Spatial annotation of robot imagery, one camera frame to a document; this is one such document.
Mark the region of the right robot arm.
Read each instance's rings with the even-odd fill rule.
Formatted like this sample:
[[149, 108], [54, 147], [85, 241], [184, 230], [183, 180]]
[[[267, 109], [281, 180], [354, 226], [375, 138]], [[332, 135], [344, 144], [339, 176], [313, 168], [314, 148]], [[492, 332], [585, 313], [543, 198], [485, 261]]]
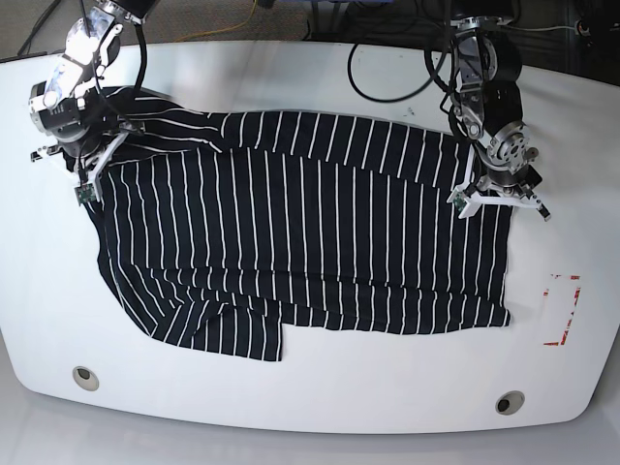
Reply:
[[[82, 9], [66, 39], [65, 50], [48, 79], [32, 87], [31, 120], [56, 144], [31, 153], [33, 162], [60, 154], [73, 161], [71, 178], [80, 204], [99, 202], [101, 175], [116, 149], [129, 136], [142, 136], [145, 126], [124, 108], [141, 91], [147, 67], [143, 24], [155, 1], [98, 1]], [[139, 71], [129, 95], [116, 104], [101, 81], [120, 52], [120, 35], [134, 26], [139, 43]]]

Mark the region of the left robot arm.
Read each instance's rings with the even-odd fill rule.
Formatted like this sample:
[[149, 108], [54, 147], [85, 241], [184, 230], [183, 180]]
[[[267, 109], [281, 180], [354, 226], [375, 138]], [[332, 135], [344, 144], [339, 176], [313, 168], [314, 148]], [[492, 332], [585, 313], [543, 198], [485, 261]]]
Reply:
[[505, 32], [513, 20], [510, 1], [448, 1], [439, 61], [424, 50], [426, 82], [443, 91], [450, 130], [470, 146], [464, 179], [448, 198], [461, 219], [486, 205], [551, 217], [535, 192], [543, 179], [532, 166], [539, 151], [523, 120], [521, 56]]

